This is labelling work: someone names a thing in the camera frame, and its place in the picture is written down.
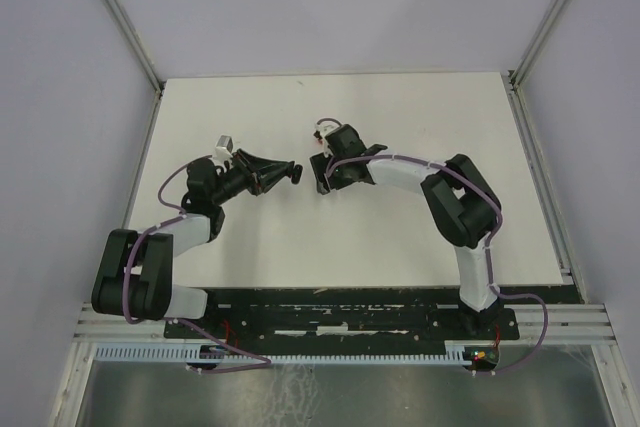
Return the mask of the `black charging case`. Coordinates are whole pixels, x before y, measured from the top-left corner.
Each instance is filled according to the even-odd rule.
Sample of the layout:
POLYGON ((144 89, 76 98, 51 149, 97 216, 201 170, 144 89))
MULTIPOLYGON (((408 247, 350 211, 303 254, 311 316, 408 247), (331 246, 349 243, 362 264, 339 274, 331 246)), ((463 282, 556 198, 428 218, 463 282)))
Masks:
POLYGON ((291 170, 291 175, 290 175, 290 180, 293 185, 298 185, 300 183, 302 173, 303 173, 303 166, 300 164, 294 164, 291 170))

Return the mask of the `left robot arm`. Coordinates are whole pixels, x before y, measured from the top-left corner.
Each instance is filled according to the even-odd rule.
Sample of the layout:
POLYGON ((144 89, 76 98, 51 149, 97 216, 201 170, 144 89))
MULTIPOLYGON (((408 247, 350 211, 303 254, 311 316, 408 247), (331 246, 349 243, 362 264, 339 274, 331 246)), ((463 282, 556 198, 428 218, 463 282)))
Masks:
POLYGON ((209 337, 219 330, 221 313, 209 305, 205 290, 173 282, 174 259, 217 239, 225 221, 224 203, 243 192, 263 195, 284 179, 296 185, 303 167, 239 149, 221 165, 204 156, 178 171, 187 175, 187 191, 181 203, 172 206, 175 217, 143 231, 109 233, 91 305, 97 313, 122 316, 130 323, 186 318, 198 336, 209 337))

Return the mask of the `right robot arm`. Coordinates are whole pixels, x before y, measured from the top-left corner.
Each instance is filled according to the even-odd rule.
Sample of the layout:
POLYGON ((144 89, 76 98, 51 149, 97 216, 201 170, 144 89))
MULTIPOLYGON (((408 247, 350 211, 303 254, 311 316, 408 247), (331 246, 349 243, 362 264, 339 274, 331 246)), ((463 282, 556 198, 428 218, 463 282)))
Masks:
POLYGON ((472 338, 491 331, 500 300, 486 250, 501 226, 502 212, 473 161, 457 154, 438 163, 394 153, 382 144, 367 147, 354 127, 333 118, 318 120, 314 137, 322 147, 310 158, 319 194, 365 183, 424 197, 438 232, 454 247, 460 329, 472 338))

